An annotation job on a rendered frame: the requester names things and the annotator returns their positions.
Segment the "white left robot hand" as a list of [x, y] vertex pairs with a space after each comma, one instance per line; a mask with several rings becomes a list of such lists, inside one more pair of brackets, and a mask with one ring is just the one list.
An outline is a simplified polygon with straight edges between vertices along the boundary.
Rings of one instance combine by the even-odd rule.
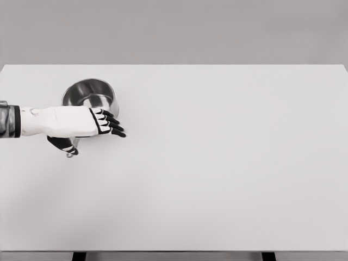
[[77, 156], [78, 148], [72, 138], [89, 138], [96, 135], [117, 135], [125, 138], [125, 130], [114, 114], [103, 108], [87, 106], [61, 106], [50, 109], [52, 118], [47, 124], [47, 140], [57, 149]]

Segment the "steel pot with handle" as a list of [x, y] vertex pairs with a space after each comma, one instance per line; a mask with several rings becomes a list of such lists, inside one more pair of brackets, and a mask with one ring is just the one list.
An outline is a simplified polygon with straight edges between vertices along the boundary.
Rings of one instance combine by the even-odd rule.
[[106, 110], [114, 119], [117, 119], [120, 111], [114, 89], [109, 83], [96, 78], [83, 79], [68, 87], [61, 99], [61, 105]]

